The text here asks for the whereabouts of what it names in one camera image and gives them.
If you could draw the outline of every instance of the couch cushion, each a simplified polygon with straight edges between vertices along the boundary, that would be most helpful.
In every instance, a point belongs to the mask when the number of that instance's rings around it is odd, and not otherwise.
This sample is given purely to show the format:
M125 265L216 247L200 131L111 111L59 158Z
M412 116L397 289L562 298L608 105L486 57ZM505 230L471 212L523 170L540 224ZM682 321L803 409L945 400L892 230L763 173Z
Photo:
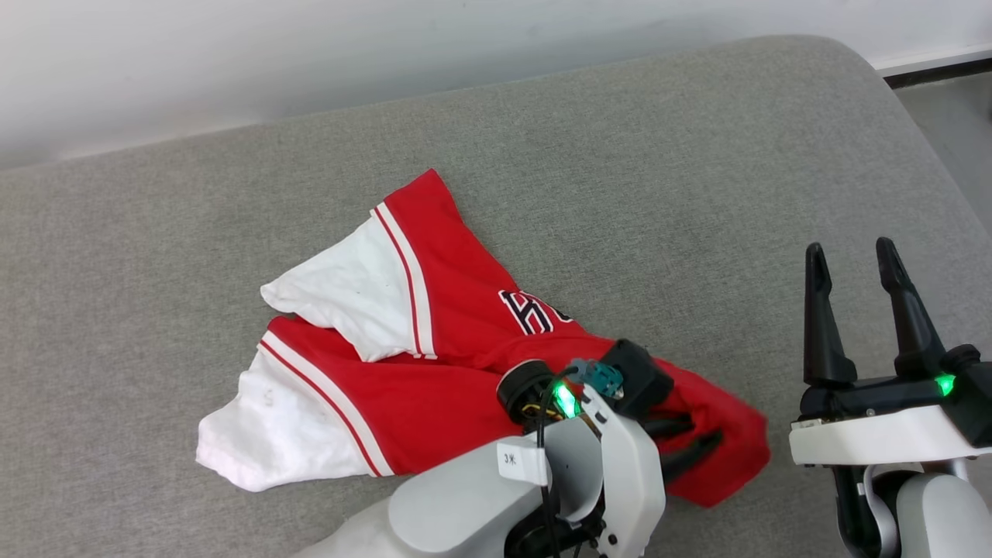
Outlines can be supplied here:
M283 556L400 480L248 493L193 461L273 312L258 287L428 167L520 285L765 412L773 463L649 556L836 556L829 473L792 464L803 257L862 373L896 353L892 236L949 346L992 349L992 240L846 48L765 38L0 174L0 548ZM988 464L972 466L986 497Z

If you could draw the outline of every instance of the white wall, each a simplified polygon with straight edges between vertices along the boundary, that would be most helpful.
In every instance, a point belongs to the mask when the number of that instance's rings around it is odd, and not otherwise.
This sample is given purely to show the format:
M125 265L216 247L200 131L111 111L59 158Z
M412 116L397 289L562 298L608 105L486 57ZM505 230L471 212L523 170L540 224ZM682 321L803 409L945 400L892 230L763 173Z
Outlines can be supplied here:
M917 69L992 2L0 0L0 168L777 33Z

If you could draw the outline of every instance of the red jersey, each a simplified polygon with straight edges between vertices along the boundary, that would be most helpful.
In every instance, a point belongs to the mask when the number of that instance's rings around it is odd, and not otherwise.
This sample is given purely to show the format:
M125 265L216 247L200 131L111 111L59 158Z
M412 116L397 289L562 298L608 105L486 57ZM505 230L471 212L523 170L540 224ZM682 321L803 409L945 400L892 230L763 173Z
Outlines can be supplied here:
M262 288L276 318L239 394L203 419L197 460L239 486L419 473L519 434L496 398L502 375L538 358L551 369L613 345L523 292L462 222L433 170L390 195L347 238ZM657 410L695 428L662 450L720 430L719 447L666 486L715 505L769 460L765 418L699 376Z

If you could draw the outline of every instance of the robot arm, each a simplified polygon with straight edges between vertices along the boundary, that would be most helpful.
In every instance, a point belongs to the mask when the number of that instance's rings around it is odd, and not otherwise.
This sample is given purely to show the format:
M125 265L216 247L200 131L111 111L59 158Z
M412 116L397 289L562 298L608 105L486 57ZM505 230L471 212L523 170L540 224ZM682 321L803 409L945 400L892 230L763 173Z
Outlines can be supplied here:
M651 376L660 371L649 356L647 364L635 364L643 350L634 344L621 341L614 349L603 361L634 359L624 368L625 383L632 379L624 404L607 401L586 383L580 405L556 406L556 414L571 418L544 428L546 474L537 477L549 481L550 521L539 484L500 472L500 461L505 467L510 460L506 448L521 455L537 449L538 433L531 432L494 441L409 479L297 558L546 558L556 547L563 551L585 541L610 558L641 556L665 511L664 468L645 425L628 411L667 395L665 380L671 379ZM645 371L644 381L637 381L633 370ZM500 398L511 417L527 419L522 411L533 411L543 394L558 388L550 378L542 362L508 373ZM678 421L651 428L684 430ZM684 469L706 453L696 447L669 465Z
M858 380L830 309L825 256L816 243L806 250L809 388L789 437L793 459L833 471L852 556L985 556L992 520L963 460L992 453L992 365L972 346L945 351L892 240L879 238L876 252L899 355L894 377ZM906 462L925 473L875 476L876 466Z

